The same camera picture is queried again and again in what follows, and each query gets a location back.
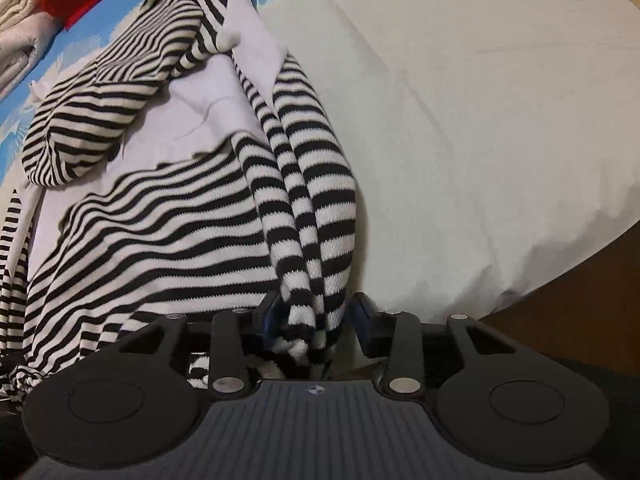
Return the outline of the black white striped garment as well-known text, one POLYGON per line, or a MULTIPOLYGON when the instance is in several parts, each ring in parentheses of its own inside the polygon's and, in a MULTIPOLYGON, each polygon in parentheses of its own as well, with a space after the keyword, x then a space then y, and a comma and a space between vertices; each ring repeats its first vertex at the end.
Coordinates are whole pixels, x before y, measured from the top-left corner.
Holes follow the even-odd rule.
POLYGON ((1 401, 170 314, 276 310, 258 356, 318 374, 340 334, 356 182, 252 0, 144 0, 59 79, 1 231, 1 401))

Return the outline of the blue white patterned bedsheet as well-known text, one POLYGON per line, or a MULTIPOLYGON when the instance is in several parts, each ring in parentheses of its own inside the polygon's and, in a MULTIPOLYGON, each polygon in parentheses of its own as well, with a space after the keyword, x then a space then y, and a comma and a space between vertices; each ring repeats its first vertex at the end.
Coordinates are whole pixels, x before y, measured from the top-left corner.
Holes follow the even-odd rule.
MULTIPOLYGON (((1 181, 24 188, 23 145, 40 101, 134 19, 144 0, 102 0, 48 49, 34 81, 1 105, 1 181)), ((429 323, 484 316, 491 251, 460 180, 482 99, 469 55, 496 21, 483 0, 252 0, 317 92, 356 182, 345 306, 364 292, 429 323)))

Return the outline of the grey folded blanket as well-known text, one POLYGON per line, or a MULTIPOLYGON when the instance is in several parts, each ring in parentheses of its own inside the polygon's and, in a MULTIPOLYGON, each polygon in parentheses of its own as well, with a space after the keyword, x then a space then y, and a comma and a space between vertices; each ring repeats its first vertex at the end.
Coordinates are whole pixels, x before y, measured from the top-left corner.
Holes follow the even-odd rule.
POLYGON ((62 22, 43 11, 40 0, 1 0, 1 99, 47 53, 62 22))

